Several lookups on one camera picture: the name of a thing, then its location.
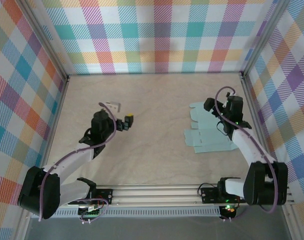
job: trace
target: plaid backdrop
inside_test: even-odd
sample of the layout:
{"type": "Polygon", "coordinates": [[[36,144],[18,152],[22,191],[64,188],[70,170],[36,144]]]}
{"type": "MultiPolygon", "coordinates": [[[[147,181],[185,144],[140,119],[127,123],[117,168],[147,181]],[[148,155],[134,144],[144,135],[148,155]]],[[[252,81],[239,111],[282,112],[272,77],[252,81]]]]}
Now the plaid backdrop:
{"type": "Polygon", "coordinates": [[[304,0],[292,0],[250,73],[252,95],[274,157],[304,224],[304,0]]]}
{"type": "Polygon", "coordinates": [[[39,165],[63,80],[14,0],[0,1],[0,240],[13,232],[27,170],[39,165]]]}
{"type": "Polygon", "coordinates": [[[30,0],[72,73],[113,74],[239,71],[277,1],[42,2],[30,0]]]}

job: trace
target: purple cable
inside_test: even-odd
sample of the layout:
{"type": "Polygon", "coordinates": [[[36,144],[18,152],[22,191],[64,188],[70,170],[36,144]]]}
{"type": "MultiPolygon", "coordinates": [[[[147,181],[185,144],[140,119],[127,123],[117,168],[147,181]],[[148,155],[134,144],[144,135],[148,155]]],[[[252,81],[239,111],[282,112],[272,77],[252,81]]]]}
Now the purple cable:
{"type": "Polygon", "coordinates": [[[79,151],[85,151],[85,150],[89,150],[89,149],[94,149],[94,148],[98,148],[100,146],[103,146],[105,144],[107,144],[109,141],[112,140],[112,138],[114,138],[115,134],[116,134],[116,119],[113,115],[113,113],[111,112],[111,110],[103,103],[99,102],[98,103],[101,107],[104,107],[107,112],[111,115],[112,119],[113,119],[113,123],[114,123],[114,131],[111,135],[111,137],[106,140],[105,142],[103,143],[100,143],[98,145],[95,145],[95,146],[89,146],[89,147],[84,147],[84,148],[80,148],[80,149],[77,149],[75,151],[72,151],[70,153],[68,153],[67,155],[65,155],[64,157],[62,157],[59,161],[57,161],[48,171],[47,173],[45,174],[43,180],[42,180],[42,184],[41,184],[41,189],[40,189],[40,216],[38,218],[38,221],[40,222],[42,220],[42,217],[43,217],[43,193],[44,193],[44,185],[45,185],[45,181],[47,179],[47,177],[50,175],[50,173],[54,170],[54,168],[56,166],[58,166],[61,162],[63,162],[65,159],[67,159],[69,156],[72,156],[73,154],[76,154],[78,153],[79,151]]]}
{"type": "Polygon", "coordinates": [[[89,224],[90,224],[91,222],[93,222],[93,221],[95,221],[95,220],[98,220],[103,214],[106,213],[106,211],[107,211],[107,209],[108,209],[108,200],[103,199],[103,198],[90,198],[90,199],[83,198],[83,199],[78,199],[78,200],[75,200],[75,201],[77,201],[77,202],[80,202],[80,201],[103,201],[103,202],[106,203],[106,208],[105,208],[105,210],[104,210],[99,216],[93,218],[92,220],[85,221],[84,218],[83,218],[84,215],[81,215],[82,224],[84,224],[84,223],[89,223],[89,224]]]}
{"type": "Polygon", "coordinates": [[[243,133],[245,133],[253,142],[253,144],[255,145],[255,147],[258,149],[258,151],[260,152],[261,156],[264,158],[264,160],[266,161],[267,165],[269,166],[271,172],[272,172],[272,176],[273,176],[273,180],[274,180],[274,202],[273,202],[273,206],[270,210],[266,210],[265,208],[262,208],[263,211],[265,211],[266,213],[268,214],[271,214],[275,211],[276,207],[277,207],[277,201],[278,201],[278,184],[277,184],[277,178],[276,178],[276,173],[275,173],[275,170],[271,164],[271,162],[268,160],[267,156],[264,154],[264,151],[261,149],[261,147],[259,146],[259,144],[256,142],[256,140],[253,138],[252,135],[250,135],[245,129],[243,129],[241,126],[238,126],[237,124],[233,123],[232,121],[228,120],[225,116],[223,116],[221,114],[221,112],[219,111],[218,109],[218,104],[217,104],[217,98],[218,98],[218,95],[220,94],[220,92],[224,89],[231,89],[233,90],[233,93],[235,94],[235,89],[233,89],[232,87],[230,86],[224,86],[222,87],[221,89],[218,90],[218,92],[216,93],[216,96],[215,96],[215,108],[216,108],[216,111],[218,112],[218,114],[222,117],[222,119],[224,119],[226,122],[228,122],[229,124],[237,127],[239,130],[241,130],[243,133]]]}

